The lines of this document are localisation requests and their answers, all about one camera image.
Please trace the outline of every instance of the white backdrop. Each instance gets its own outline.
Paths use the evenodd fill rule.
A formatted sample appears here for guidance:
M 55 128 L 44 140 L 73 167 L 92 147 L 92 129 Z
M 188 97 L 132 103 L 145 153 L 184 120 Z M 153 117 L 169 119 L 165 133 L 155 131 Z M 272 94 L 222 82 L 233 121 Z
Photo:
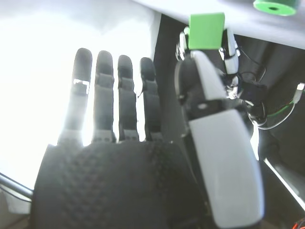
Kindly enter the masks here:
M 76 51 L 92 52 L 91 82 L 100 50 L 110 51 L 114 64 L 120 54 L 130 56 L 139 79 L 140 59 L 154 55 L 160 18 L 129 0 L 2 0 L 0 172 L 34 188 L 45 148 L 57 142 L 61 129 Z M 92 134 L 93 94 L 91 90 L 85 145 Z

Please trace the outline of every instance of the metal pole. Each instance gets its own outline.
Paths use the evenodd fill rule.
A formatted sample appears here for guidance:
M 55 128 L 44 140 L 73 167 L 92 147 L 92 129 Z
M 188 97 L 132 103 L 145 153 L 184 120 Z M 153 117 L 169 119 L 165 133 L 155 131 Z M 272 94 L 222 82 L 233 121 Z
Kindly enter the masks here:
M 18 192 L 19 194 L 32 199 L 33 196 L 33 190 L 25 187 L 24 185 L 14 181 L 13 179 L 7 177 L 6 175 L 0 173 L 0 185 L 4 185 L 5 187 L 8 187 L 12 189 L 15 192 Z

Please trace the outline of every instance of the green cube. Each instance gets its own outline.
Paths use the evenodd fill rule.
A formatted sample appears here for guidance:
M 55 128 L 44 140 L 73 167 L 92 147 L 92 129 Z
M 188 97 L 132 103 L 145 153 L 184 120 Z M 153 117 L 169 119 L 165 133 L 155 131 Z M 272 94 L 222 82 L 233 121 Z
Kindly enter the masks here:
M 190 16 L 189 49 L 219 49 L 224 31 L 224 13 Z

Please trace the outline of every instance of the green cylinder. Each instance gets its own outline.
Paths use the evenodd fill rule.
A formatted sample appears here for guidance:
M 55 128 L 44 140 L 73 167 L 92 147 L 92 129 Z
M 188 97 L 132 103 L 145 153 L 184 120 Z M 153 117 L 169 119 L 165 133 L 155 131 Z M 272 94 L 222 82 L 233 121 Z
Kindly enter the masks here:
M 280 16 L 296 13 L 300 0 L 255 0 L 254 7 L 260 11 Z

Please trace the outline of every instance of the cable connector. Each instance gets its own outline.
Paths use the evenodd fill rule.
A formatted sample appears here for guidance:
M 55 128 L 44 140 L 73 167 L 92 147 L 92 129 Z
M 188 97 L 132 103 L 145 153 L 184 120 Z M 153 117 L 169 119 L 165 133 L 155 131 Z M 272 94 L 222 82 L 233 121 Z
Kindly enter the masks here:
M 303 90 L 304 90 L 304 87 L 305 87 L 305 83 L 299 83 L 299 85 L 297 86 L 296 91 L 295 91 L 295 95 L 292 99 L 292 102 L 294 104 L 297 104 L 300 101 Z

